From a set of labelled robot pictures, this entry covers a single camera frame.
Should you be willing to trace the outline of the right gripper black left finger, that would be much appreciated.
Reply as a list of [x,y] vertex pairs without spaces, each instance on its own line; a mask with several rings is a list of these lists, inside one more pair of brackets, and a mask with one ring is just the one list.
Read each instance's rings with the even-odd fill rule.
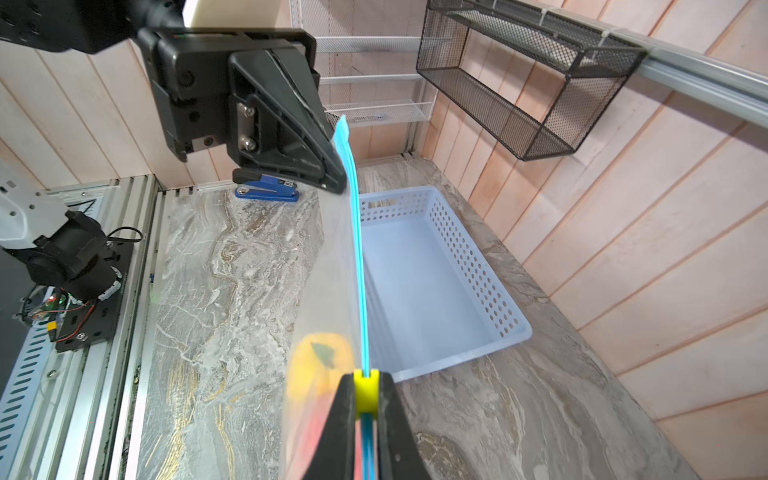
[[357,402],[354,376],[341,377],[304,480],[352,480],[355,475]]

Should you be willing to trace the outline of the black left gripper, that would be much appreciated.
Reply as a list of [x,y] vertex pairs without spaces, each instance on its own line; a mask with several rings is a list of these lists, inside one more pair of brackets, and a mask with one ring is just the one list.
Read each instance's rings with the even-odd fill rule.
[[265,176],[337,195],[347,174],[300,29],[145,27],[136,41],[172,153],[225,146],[237,184]]

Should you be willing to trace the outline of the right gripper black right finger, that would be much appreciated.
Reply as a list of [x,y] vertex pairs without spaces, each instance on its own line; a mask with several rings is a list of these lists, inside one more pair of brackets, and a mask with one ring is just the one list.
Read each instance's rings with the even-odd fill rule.
[[379,374],[377,412],[379,479],[430,480],[391,374]]

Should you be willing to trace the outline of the yellow mango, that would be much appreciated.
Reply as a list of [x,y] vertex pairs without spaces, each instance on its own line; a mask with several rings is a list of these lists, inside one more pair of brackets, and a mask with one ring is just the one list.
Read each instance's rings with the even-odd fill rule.
[[334,394],[341,377],[356,369],[355,351],[342,335],[317,332],[304,336],[288,363],[286,394],[291,406]]

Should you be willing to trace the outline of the clear zip-top bag with label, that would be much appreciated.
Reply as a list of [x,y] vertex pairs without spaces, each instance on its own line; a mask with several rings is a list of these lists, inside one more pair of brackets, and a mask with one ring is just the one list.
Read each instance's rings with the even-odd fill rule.
[[[370,366],[361,203],[350,128],[345,118],[337,121],[332,142],[347,174],[347,189],[341,195],[324,190],[318,193],[323,244],[303,290],[288,363],[299,341],[311,333],[337,333],[350,342],[356,358],[356,369],[350,374],[354,376],[357,402],[353,479],[373,479],[376,476],[379,373]],[[332,404],[336,391],[296,407],[289,404],[285,390],[281,478],[287,479],[290,473],[300,421],[315,404]]]

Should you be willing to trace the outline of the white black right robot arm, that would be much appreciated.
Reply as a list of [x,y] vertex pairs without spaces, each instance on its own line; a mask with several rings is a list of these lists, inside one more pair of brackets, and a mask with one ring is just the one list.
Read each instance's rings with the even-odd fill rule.
[[[369,362],[356,189],[320,197],[325,240],[301,300],[286,371],[281,460],[286,479],[425,479],[393,377]],[[102,340],[100,308],[116,297],[140,230],[104,232],[82,211],[1,170],[1,245],[33,281],[71,301],[42,316],[60,350]],[[78,317],[68,323],[69,313]]]

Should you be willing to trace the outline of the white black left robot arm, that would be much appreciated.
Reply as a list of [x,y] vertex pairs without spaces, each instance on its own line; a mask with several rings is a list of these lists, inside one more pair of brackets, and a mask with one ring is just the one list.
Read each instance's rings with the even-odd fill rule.
[[347,174],[319,97],[315,38],[277,1],[5,1],[1,38],[48,52],[140,48],[166,144],[185,161],[224,146],[262,175],[341,194]]

